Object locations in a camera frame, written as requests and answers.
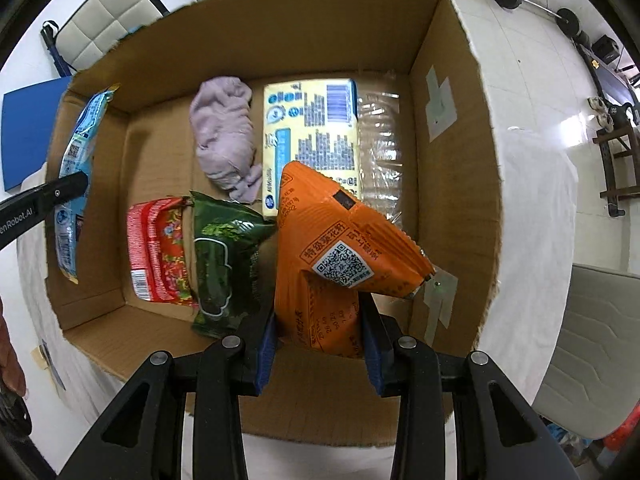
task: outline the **beige cushion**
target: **beige cushion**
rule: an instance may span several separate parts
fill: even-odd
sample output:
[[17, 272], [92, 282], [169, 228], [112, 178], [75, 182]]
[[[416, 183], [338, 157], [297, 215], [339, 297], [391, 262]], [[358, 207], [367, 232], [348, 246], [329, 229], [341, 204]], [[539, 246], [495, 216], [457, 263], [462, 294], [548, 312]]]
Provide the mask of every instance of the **beige cushion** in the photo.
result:
[[574, 265], [534, 409], [586, 438], [614, 431], [640, 399], [640, 277]]
[[77, 70], [89, 68], [127, 32], [162, 17], [150, 0], [87, 0], [56, 36], [56, 47]]

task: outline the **human hand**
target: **human hand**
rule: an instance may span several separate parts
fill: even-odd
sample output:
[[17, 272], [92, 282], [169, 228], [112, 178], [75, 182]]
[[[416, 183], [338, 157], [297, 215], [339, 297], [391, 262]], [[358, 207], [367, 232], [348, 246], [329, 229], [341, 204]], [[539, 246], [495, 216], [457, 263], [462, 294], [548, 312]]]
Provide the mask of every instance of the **human hand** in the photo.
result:
[[0, 300], [0, 377], [12, 392], [24, 397], [27, 391], [26, 379], [18, 362], [18, 356], [11, 345], [6, 321], [2, 316], [2, 300]]

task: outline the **shoe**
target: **shoe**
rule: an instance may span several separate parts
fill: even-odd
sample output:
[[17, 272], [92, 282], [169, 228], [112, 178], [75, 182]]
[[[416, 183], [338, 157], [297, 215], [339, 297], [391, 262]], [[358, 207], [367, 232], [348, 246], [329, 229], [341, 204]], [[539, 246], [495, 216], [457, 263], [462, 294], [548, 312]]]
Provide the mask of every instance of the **shoe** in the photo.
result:
[[598, 125], [608, 134], [613, 131], [613, 119], [609, 114], [597, 114]]
[[589, 102], [589, 106], [592, 110], [599, 112], [601, 114], [607, 113], [607, 106], [604, 104], [604, 101], [600, 97], [589, 97], [587, 99]]

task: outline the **silver screw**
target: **silver screw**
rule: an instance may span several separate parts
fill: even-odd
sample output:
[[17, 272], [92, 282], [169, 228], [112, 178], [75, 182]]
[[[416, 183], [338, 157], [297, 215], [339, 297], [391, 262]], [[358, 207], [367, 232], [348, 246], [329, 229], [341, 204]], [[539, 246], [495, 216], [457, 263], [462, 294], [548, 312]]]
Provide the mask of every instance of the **silver screw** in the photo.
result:
[[238, 348], [242, 340], [237, 335], [228, 335], [222, 340], [222, 346], [225, 348]]
[[160, 366], [160, 365], [163, 365], [168, 358], [169, 356], [167, 355], [166, 352], [155, 352], [151, 354], [151, 358], [149, 360], [151, 361], [151, 364], [155, 366]]
[[485, 365], [489, 362], [489, 356], [484, 352], [475, 351], [471, 354], [471, 360], [477, 365]]
[[411, 349], [411, 348], [415, 348], [415, 346], [418, 343], [410, 335], [403, 335], [401, 338], [398, 339], [398, 344], [400, 345], [400, 348]]

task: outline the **orange package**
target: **orange package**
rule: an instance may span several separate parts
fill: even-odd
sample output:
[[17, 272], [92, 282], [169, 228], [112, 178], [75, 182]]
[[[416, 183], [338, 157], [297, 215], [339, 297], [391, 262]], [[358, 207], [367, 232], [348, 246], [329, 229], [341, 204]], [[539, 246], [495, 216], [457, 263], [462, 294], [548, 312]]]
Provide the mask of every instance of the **orange package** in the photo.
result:
[[411, 238], [337, 182], [284, 167], [274, 300], [284, 339], [361, 357], [358, 291], [410, 298], [434, 273]]

